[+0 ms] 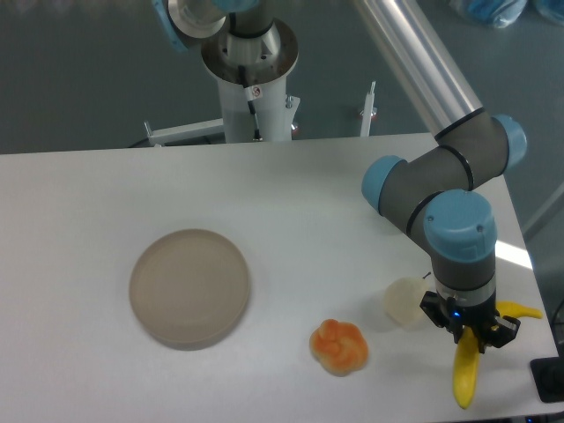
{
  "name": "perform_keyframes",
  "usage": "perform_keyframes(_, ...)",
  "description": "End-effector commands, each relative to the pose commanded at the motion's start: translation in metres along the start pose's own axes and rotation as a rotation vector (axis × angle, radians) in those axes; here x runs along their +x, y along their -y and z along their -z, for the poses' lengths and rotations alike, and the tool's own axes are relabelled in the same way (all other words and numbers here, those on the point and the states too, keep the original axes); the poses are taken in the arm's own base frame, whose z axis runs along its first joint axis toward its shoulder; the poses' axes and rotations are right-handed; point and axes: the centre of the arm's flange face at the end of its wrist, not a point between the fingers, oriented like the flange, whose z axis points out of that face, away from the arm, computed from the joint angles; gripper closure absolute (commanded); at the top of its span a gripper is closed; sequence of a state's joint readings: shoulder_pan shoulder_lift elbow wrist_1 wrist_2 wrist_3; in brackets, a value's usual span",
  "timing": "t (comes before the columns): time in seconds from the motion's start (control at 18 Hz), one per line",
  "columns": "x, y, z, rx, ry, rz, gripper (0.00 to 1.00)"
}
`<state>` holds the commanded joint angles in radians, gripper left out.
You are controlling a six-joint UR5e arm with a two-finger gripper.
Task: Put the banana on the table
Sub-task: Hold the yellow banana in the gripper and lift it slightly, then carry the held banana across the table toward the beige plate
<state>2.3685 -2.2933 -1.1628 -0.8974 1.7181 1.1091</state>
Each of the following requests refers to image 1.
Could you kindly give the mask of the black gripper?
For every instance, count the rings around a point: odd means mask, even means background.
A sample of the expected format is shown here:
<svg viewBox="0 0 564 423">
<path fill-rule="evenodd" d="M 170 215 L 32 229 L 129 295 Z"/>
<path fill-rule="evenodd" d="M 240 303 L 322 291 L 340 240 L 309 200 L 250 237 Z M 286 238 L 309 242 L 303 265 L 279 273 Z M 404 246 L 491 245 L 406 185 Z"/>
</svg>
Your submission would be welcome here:
<svg viewBox="0 0 564 423">
<path fill-rule="evenodd" d="M 478 305 L 463 306 L 454 297 L 445 300 L 438 293 L 427 291 L 420 307 L 435 326 L 453 335 L 456 345 L 464 334 L 464 327 L 470 327 L 477 337 L 479 353 L 484 354 L 489 346 L 502 348 L 512 342 L 521 325 L 518 318 L 501 317 L 495 300 L 496 293 L 493 293 Z"/>
</svg>

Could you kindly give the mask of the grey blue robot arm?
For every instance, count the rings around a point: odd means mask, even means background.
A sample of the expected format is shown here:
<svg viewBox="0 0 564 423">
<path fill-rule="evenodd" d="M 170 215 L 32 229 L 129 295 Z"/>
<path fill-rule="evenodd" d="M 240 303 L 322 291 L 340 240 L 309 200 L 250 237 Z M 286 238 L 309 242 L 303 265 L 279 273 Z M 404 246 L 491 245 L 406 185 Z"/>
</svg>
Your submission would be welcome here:
<svg viewBox="0 0 564 423">
<path fill-rule="evenodd" d="M 298 101 L 285 93 L 298 59 L 293 31 L 268 1 L 156 1 L 172 46 L 201 49 L 221 97 L 219 127 L 229 143 L 288 141 Z M 489 115 L 413 1 L 359 1 L 356 8 L 436 141 L 413 161 L 378 159 L 365 173 L 367 202 L 431 258 L 435 289 L 420 303 L 456 343 L 478 349 L 516 338 L 518 318 L 495 304 L 497 229 L 477 188 L 518 163 L 522 127 Z"/>
</svg>

